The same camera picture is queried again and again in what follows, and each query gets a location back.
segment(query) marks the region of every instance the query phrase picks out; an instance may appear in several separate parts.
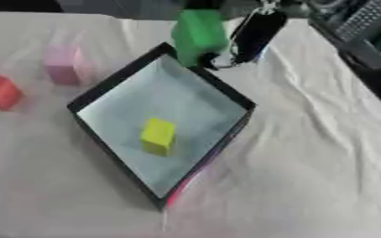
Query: pink cube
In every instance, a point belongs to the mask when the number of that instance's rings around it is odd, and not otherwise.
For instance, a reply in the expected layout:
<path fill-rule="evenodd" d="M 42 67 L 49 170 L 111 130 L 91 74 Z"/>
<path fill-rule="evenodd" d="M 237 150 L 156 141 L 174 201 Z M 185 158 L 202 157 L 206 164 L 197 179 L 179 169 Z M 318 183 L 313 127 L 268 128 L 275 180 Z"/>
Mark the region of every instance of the pink cube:
<path fill-rule="evenodd" d="M 22 92 L 9 80 L 0 75 L 0 110 L 8 111 L 22 98 Z"/>
<path fill-rule="evenodd" d="M 45 66 L 52 81 L 59 85 L 81 85 L 92 77 L 92 69 L 79 47 L 51 46 L 46 53 Z"/>

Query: fabric surface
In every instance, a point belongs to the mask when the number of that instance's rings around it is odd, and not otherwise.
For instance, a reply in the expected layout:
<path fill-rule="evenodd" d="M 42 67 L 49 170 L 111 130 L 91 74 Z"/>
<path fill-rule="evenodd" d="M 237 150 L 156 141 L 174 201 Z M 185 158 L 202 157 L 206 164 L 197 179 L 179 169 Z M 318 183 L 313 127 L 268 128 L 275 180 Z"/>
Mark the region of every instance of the fabric surface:
<path fill-rule="evenodd" d="M 76 43 L 97 82 L 172 26 L 0 14 L 0 73 L 26 94 L 0 112 L 0 237 L 381 238 L 381 102 L 303 20 L 257 64 L 216 73 L 254 117 L 174 206 L 153 208 L 65 109 L 88 86 L 54 86 L 42 58 Z"/>

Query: cube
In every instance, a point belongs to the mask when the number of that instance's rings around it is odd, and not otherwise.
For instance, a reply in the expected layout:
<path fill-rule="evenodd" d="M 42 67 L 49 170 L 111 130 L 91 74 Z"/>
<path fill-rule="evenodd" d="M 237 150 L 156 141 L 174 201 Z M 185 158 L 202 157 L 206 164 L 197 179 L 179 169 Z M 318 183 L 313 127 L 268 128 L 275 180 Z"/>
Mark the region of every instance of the cube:
<path fill-rule="evenodd" d="M 0 110 L 10 110 L 19 102 L 22 96 L 22 92 L 11 80 L 0 75 Z"/>
<path fill-rule="evenodd" d="M 162 119 L 152 117 L 146 123 L 141 134 L 143 150 L 159 156 L 171 154 L 175 137 L 175 125 Z"/>
<path fill-rule="evenodd" d="M 215 9 L 183 10 L 172 32 L 177 57 L 183 66 L 195 66 L 205 53 L 219 52 L 228 39 L 220 13 Z"/>
<path fill-rule="evenodd" d="M 92 67 L 76 46 L 51 46 L 46 52 L 45 67 L 58 85 L 81 85 L 92 78 Z"/>

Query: box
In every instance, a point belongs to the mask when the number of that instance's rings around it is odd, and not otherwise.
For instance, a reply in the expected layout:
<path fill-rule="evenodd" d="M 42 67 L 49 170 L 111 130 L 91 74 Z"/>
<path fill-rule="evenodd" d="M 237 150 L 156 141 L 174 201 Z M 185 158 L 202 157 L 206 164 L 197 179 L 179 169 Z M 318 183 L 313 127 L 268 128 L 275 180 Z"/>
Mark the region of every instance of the box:
<path fill-rule="evenodd" d="M 243 129 L 253 101 L 203 68 L 181 66 L 167 43 L 135 60 L 68 105 L 81 128 L 159 208 Z M 176 125 L 169 156 L 142 150 L 152 117 Z"/>

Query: green cube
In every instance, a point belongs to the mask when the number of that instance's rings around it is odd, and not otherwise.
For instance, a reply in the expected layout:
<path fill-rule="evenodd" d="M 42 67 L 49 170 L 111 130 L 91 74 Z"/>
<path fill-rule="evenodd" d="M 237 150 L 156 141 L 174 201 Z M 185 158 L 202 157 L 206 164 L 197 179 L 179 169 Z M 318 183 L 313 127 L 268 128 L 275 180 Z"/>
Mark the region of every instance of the green cube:
<path fill-rule="evenodd" d="M 172 32 L 177 57 L 185 67 L 195 66 L 205 53 L 219 52 L 228 39 L 217 10 L 183 10 Z"/>

